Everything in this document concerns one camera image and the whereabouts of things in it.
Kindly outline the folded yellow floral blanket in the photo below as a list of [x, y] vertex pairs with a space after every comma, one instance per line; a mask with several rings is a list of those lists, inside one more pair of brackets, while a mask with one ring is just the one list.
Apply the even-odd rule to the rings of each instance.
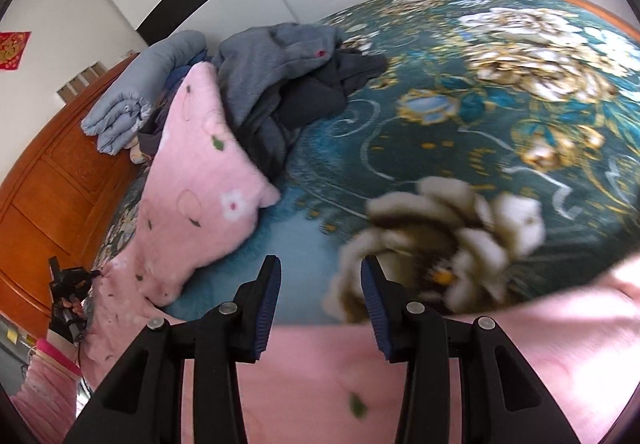
[[139, 144], [135, 144], [129, 149], [129, 158], [133, 164], [140, 166], [140, 164], [146, 164], [150, 158], [142, 152]]

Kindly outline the folded grey-blue quilt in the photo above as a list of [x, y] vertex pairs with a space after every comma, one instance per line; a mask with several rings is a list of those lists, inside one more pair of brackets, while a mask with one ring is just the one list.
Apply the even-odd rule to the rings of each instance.
[[206, 37], [184, 30], [142, 51], [81, 120], [82, 132], [96, 139], [102, 154], [115, 156], [152, 115], [170, 86], [204, 60]]

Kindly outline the orange wooden headboard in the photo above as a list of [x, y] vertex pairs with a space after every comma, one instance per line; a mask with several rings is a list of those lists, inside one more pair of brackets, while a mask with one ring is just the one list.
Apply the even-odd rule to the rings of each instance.
[[81, 119], [128, 66], [123, 60], [65, 105], [1, 184], [1, 314], [32, 338], [49, 325], [49, 260], [91, 268], [138, 173], [126, 152], [101, 154]]

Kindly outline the grey-blue garment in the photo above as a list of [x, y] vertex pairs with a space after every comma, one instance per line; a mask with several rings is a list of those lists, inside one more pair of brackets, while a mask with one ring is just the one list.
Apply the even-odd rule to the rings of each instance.
[[284, 22], [223, 40], [213, 58], [229, 128], [268, 180], [283, 170], [298, 129], [276, 118], [280, 85], [310, 74], [342, 44], [340, 28]]

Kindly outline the red paper wall decoration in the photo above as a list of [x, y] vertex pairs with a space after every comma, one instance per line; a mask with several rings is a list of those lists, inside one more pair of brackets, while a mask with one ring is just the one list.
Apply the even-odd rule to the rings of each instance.
[[0, 34], [1, 70], [17, 70], [31, 35], [30, 31], [2, 32]]

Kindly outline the dark grey cartoon sweatshirt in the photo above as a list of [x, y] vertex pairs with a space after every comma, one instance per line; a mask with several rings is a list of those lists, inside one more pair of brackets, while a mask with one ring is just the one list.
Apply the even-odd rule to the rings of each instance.
[[338, 115], [346, 108], [352, 93], [378, 78], [386, 69], [384, 55], [339, 48], [322, 67], [281, 86], [278, 119], [293, 130]]

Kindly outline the teal floral bed cover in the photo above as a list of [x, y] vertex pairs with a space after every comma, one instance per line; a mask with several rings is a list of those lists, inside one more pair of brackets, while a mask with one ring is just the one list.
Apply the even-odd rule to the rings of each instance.
[[639, 245], [639, 40], [563, 0], [370, 0], [317, 25], [339, 48], [386, 57], [387, 69], [333, 117], [298, 128], [262, 209], [235, 251], [197, 268], [171, 320], [193, 320], [278, 256], [279, 306], [290, 324], [357, 323], [362, 300], [334, 312], [341, 256], [372, 230], [372, 200], [412, 193], [429, 176], [468, 183], [487, 200], [539, 206], [542, 241], [514, 256], [486, 291], [456, 305], [450, 247], [387, 276], [446, 314], [493, 310], [580, 286]]

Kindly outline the pink fleece floral blanket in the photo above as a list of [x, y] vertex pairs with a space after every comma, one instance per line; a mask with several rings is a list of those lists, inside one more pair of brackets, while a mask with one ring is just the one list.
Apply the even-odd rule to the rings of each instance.
[[[178, 297], [194, 271], [235, 251], [254, 233], [279, 191], [229, 130], [216, 70], [199, 63], [170, 105], [160, 149], [138, 205], [128, 245], [103, 267], [80, 350], [81, 370], [98, 386], [148, 320]], [[375, 227], [344, 249], [334, 312], [361, 296], [359, 263], [380, 257], [388, 276], [413, 256], [450, 247], [456, 305], [466, 285], [486, 291], [514, 256], [542, 241], [536, 201], [487, 200], [468, 183], [429, 176], [412, 193], [372, 200]], [[541, 375], [578, 438], [605, 436], [639, 383], [639, 261], [531, 304], [499, 323]], [[254, 443], [387, 443], [400, 409], [401, 367], [385, 364], [366, 325], [287, 326], [265, 364], [244, 366], [241, 394]]]

